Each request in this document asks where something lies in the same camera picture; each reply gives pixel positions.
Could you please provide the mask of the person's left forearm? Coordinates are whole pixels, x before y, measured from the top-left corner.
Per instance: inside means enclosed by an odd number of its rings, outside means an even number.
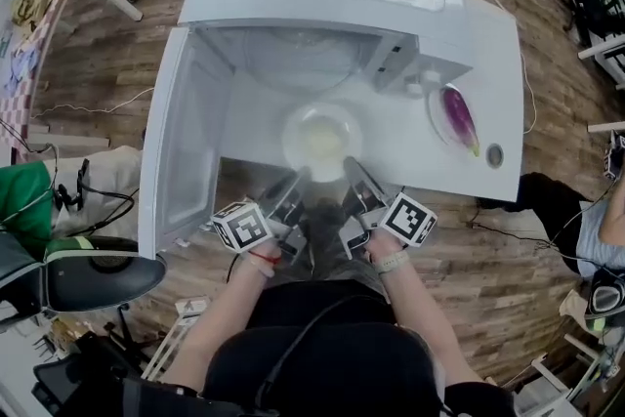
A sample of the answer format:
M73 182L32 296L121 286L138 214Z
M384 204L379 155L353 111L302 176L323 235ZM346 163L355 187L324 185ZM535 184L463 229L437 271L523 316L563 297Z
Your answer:
M203 389L211 360L228 339L245 329L279 256L272 240L247 253L219 297L189 330L161 383Z

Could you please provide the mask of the black pod backpack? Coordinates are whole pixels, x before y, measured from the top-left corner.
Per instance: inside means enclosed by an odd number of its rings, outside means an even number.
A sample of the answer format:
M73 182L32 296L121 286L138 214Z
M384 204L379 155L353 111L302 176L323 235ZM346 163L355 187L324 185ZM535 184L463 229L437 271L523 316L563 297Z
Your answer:
M50 242L42 259L9 233L0 233L0 304L15 313L0 319L0 334L42 312L81 313L119 306L155 288L166 262L147 259L134 240L75 236Z

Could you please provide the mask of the person's right forearm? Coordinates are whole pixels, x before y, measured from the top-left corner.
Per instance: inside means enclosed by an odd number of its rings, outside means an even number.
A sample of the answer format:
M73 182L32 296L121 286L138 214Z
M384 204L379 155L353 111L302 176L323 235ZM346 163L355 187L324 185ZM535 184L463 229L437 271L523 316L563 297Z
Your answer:
M419 334L443 367L448 386L479 382L460 348L451 323L414 266L403 261L380 274L398 324Z

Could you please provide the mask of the white table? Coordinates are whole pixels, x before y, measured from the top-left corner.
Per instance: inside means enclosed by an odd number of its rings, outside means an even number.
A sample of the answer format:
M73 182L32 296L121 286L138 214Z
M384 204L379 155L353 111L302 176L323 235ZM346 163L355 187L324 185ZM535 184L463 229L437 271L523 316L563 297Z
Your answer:
M290 167L282 131L298 108L338 104L359 123L362 153L356 159L379 182L470 196L511 200L521 174L523 77L515 18L483 0L465 0L474 67L452 85L463 94L479 138L479 157L446 145L426 111L426 96L413 99L378 94L354 77L320 97L270 89L238 71L231 88L221 155L277 167ZM490 168L489 145L504 151L503 165Z

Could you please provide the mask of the purple eggplant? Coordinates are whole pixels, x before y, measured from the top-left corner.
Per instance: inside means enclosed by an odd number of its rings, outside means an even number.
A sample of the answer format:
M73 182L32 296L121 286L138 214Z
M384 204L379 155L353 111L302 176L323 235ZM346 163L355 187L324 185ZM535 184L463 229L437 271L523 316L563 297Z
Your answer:
M459 142L474 157L479 157L479 138L473 116L461 92L452 85L445 85L440 90L440 100Z

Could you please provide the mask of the white folding rack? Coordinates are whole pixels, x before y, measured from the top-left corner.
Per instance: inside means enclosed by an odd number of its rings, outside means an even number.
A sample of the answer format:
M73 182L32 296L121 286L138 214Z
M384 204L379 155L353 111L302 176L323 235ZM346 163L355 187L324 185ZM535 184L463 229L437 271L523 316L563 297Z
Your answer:
M207 296L179 300L175 303L178 316L164 339L149 360L141 378L154 381L167 369L169 360L199 317L204 313L211 299Z

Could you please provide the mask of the beige cloth bag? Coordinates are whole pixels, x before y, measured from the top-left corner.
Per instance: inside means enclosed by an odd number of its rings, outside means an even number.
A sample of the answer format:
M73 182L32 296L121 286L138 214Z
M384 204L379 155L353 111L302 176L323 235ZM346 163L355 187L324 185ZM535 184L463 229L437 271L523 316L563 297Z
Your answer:
M575 289L571 289L559 306L559 315L570 316L577 323L585 324L587 306L588 301L584 299Z

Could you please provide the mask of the pink checkered table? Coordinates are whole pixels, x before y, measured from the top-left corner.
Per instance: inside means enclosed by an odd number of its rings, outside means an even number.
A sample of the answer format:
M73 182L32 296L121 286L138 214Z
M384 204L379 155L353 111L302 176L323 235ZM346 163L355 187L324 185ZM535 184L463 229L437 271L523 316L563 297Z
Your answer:
M127 0L107 0L133 21L143 13ZM67 0L13 0L0 36L0 145L24 156L38 80Z

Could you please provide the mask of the person's black shirt torso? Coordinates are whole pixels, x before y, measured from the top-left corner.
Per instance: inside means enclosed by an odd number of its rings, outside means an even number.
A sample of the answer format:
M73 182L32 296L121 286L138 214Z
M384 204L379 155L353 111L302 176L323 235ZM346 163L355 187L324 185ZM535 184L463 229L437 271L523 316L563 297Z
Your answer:
M439 417L434 364L391 307L354 280L265 290L211 361L207 399L282 417Z

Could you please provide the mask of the beige wristwatch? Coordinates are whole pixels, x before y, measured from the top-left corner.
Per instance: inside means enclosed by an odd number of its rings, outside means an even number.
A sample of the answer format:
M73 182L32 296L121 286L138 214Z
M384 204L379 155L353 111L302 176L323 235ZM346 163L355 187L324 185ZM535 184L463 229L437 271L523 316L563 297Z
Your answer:
M374 260L374 268L378 274L385 274L393 271L409 262L409 256L404 251L395 252L388 256L376 258Z

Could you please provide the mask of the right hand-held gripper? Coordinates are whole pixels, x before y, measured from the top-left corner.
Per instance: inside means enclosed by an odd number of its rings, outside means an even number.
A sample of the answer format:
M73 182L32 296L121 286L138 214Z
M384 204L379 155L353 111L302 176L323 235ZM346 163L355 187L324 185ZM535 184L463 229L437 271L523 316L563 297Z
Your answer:
M408 247L420 247L435 226L438 217L405 193L393 201L369 172L354 158L343 162L349 187L343 199L345 211L362 211L347 218L339 238L349 259L363 247L371 232L383 228Z

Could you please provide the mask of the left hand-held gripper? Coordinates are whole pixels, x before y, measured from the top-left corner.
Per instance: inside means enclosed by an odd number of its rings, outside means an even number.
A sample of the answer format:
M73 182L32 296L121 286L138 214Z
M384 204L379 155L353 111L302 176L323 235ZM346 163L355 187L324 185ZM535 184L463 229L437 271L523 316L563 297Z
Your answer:
M298 260L307 245L300 227L310 194L312 172L291 170L267 188L258 200L233 202L212 218L224 245L240 254L274 239L284 260Z

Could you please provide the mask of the black backpack green trim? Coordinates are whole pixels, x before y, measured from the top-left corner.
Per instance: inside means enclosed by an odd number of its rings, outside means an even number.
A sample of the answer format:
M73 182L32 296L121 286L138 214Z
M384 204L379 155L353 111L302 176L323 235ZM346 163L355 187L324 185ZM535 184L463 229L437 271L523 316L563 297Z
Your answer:
M584 318L591 332L625 328L625 270L594 274Z

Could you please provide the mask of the black office chair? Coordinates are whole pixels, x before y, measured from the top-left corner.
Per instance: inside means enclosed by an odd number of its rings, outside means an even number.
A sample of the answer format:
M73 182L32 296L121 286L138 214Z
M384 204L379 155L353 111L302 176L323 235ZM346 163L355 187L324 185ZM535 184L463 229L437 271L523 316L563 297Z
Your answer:
M604 0L558 0L569 11L570 20L562 29L570 32L575 26L581 45L591 46L591 34L605 39L608 35L625 34L625 15L612 13L613 3Z
M150 352L165 333L158 330L134 337L125 312L101 329L60 315L51 324L47 339L59 359L33 368L32 395L52 417L123 417L123 383L141 375Z

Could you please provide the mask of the person's grey trouser legs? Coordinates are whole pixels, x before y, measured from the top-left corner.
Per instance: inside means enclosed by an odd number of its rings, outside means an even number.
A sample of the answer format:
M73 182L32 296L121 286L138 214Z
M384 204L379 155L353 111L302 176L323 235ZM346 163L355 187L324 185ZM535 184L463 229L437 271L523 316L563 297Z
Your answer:
M364 257L364 252L353 251L351 258L346 254L339 229L347 218L342 206L330 198L321 198L307 210L305 234L309 243L304 256L292 268L294 278L354 280L388 299L378 273Z

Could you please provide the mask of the white round plate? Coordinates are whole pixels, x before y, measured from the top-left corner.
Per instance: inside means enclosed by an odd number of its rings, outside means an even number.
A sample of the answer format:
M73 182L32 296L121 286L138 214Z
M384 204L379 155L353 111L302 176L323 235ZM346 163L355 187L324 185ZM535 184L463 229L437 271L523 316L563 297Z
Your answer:
M458 146L468 151L457 139L443 110L440 100L440 90L443 87L432 91L426 99L428 118L435 133L446 145Z
M335 157L314 159L303 148L300 127L305 121L318 118L332 120L341 129L344 147ZM332 183L345 176L343 162L347 157L360 157L363 139L358 121L344 107L338 104L313 103L301 106L287 118L281 142L284 157L292 169L308 167L314 182Z

